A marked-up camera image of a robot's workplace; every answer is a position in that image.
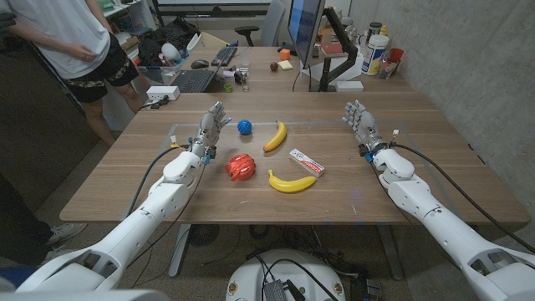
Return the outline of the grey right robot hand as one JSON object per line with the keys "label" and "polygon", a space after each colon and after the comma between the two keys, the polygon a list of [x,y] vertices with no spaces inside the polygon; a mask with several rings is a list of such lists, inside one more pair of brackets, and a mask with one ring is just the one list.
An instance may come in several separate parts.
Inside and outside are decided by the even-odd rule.
{"label": "grey right robot hand", "polygon": [[356,140],[369,150],[377,145],[385,143],[379,133],[374,116],[358,100],[348,102],[344,107],[345,116],[343,121],[352,128]]}

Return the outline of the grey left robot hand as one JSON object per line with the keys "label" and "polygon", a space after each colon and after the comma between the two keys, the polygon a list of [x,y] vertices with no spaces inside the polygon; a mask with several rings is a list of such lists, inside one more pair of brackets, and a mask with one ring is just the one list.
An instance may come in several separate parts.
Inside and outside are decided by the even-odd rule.
{"label": "grey left robot hand", "polygon": [[215,146],[219,140],[222,128],[232,118],[225,118],[226,112],[222,102],[216,102],[201,118],[193,141],[201,143],[205,147]]}

